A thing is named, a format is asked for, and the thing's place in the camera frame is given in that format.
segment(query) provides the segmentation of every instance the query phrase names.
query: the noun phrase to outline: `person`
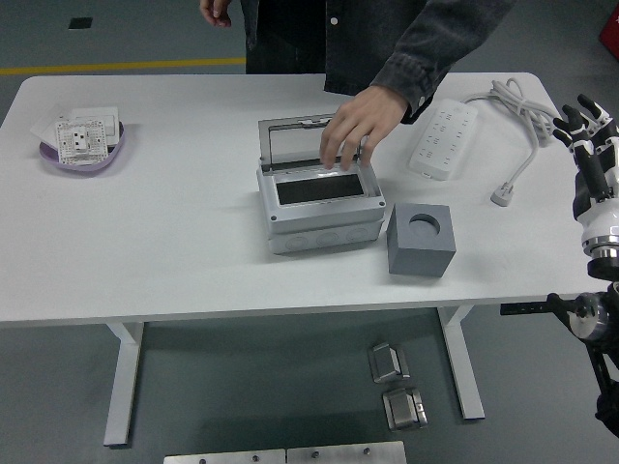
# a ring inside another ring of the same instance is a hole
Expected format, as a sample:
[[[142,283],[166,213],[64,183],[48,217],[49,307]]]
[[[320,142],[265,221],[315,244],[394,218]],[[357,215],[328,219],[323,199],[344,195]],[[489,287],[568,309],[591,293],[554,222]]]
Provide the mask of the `person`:
[[[231,0],[200,0],[230,27]],[[427,108],[452,65],[480,46],[516,0],[241,0],[247,73],[326,73],[324,90],[354,96],[322,133],[320,160],[348,169],[400,122]]]

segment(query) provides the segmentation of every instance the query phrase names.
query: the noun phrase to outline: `table leg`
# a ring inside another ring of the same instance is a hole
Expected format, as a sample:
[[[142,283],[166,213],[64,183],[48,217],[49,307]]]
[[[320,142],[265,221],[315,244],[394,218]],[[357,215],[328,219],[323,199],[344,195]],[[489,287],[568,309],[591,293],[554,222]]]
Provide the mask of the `table leg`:
[[[103,444],[108,447],[127,443],[144,323],[117,323],[107,326],[120,338],[114,387],[109,401],[107,427],[103,439]]]
[[[465,419],[483,419],[486,415],[460,324],[472,308],[472,304],[466,304],[436,309],[445,335],[445,344],[452,364],[462,416]]]

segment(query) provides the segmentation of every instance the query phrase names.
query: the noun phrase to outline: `cable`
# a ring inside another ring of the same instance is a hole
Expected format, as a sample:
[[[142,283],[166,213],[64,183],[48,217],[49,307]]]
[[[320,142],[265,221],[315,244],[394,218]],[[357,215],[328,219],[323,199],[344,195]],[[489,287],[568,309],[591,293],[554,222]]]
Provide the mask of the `cable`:
[[[518,90],[518,94],[510,88],[510,84],[514,84]],[[469,103],[474,100],[490,100],[491,102],[501,102],[507,109],[517,116],[524,124],[528,135],[531,137],[533,150],[524,163],[516,170],[509,181],[500,186],[494,191],[490,199],[499,206],[508,206],[512,200],[514,193],[514,183],[522,174],[524,169],[531,164],[531,161],[537,155],[540,146],[545,146],[552,139],[552,131],[554,130],[553,118],[557,117],[557,113],[542,104],[529,101],[524,97],[522,88],[517,80],[513,77],[509,78],[504,84],[497,80],[492,81],[492,88],[489,92],[483,94],[474,94],[466,99],[463,103]]]

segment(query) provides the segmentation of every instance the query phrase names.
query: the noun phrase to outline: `gray floor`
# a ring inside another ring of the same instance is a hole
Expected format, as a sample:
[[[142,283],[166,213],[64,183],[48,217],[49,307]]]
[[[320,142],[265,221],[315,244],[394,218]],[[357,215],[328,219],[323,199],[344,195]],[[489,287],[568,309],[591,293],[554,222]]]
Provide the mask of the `gray floor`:
[[[0,67],[243,56],[238,2],[228,31],[205,25],[197,3],[6,0]],[[611,3],[521,0],[456,71],[531,72],[557,106],[586,93],[619,115],[619,62],[597,40]],[[67,31],[83,15],[93,28]],[[0,120],[27,77],[0,75]],[[593,418],[598,391],[584,348],[558,322],[484,306],[464,328],[487,415],[474,422],[460,418],[432,309],[150,324],[131,440],[120,449],[103,446],[118,346],[107,327],[3,328],[0,462],[157,463],[170,454],[395,439],[410,463],[617,462],[619,440]],[[387,430],[384,389],[366,358],[382,340],[404,346],[425,430]]]

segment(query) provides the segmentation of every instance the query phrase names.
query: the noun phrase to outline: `white table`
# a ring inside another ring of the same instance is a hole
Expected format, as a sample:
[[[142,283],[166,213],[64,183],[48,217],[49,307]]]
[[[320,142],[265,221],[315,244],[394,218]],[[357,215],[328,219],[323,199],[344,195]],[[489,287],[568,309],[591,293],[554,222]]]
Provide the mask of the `white table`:
[[[502,73],[450,74],[435,100],[487,91]],[[549,106],[541,82],[516,74]],[[572,219],[575,167],[559,142],[516,183],[492,192],[528,156],[524,128],[474,102],[470,154],[446,182],[405,166],[430,111],[400,126],[372,163],[388,202],[449,205],[457,253],[442,278],[390,275],[384,230],[363,246],[288,256],[268,251],[255,169],[262,119],[335,111],[323,76],[48,76],[28,79],[0,129],[0,326],[107,324],[121,339],[105,444],[127,440],[143,323],[439,307],[466,418],[484,416],[460,320],[473,305],[604,290],[586,274]],[[54,104],[117,105],[125,145],[105,170],[45,164],[29,129]]]

